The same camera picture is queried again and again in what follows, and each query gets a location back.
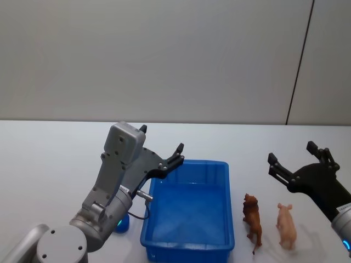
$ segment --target blue tray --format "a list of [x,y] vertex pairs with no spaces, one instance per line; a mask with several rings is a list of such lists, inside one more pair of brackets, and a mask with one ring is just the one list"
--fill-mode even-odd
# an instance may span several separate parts
[[150,261],[228,261],[234,228],[227,163],[185,160],[166,179],[152,179],[149,193],[140,242]]

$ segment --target blue light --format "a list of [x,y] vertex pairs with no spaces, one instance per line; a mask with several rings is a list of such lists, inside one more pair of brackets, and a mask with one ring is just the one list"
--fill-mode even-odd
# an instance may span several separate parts
[[346,247],[347,250],[350,250],[350,245],[346,240],[344,240],[342,243],[344,243],[344,246]]

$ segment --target cable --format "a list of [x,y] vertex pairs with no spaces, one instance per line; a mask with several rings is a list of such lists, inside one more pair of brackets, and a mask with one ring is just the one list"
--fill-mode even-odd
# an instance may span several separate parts
[[131,212],[128,212],[128,214],[131,215],[132,217],[136,218],[136,219],[140,219],[140,220],[148,219],[150,217],[150,214],[151,214],[150,213],[150,208],[149,208],[148,204],[145,204],[145,206],[146,206],[146,209],[148,211],[148,215],[146,217],[144,217],[144,218],[141,218],[140,216],[134,215]]

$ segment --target brown lion figurine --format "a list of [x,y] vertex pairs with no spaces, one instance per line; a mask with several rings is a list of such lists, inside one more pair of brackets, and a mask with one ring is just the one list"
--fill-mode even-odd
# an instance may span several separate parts
[[242,219],[244,222],[247,222],[248,225],[250,226],[250,233],[247,235],[249,239],[253,238],[253,234],[256,234],[257,240],[256,240],[256,245],[254,246],[254,249],[252,251],[252,254],[254,255],[254,251],[256,248],[260,247],[262,245],[261,242],[261,236],[262,236],[262,228],[260,225],[260,220],[259,220],[259,213],[258,213],[258,201],[255,196],[250,196],[249,194],[245,195],[244,198],[244,208],[242,212],[244,213],[244,218]]

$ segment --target toy pig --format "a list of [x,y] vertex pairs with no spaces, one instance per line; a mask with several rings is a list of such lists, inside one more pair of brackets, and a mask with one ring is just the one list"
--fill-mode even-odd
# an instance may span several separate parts
[[258,213],[258,201],[255,196],[250,196],[248,194],[245,195],[244,198],[244,208],[242,212],[244,213],[244,218],[243,221],[247,222],[248,225],[250,226],[250,233],[247,235],[249,239],[253,238],[253,235],[256,234],[257,240],[256,240],[256,245],[254,246],[254,249],[252,251],[252,254],[254,255],[254,251],[256,248],[260,247],[262,245],[261,243],[261,235],[262,235],[262,228],[260,225],[260,220],[259,220],[259,213]]
[[280,242],[279,244],[287,250],[291,250],[294,247],[296,240],[296,229],[294,222],[292,221],[292,216],[289,210],[292,209],[292,205],[289,204],[287,207],[278,204],[279,213],[276,228],[280,232]]

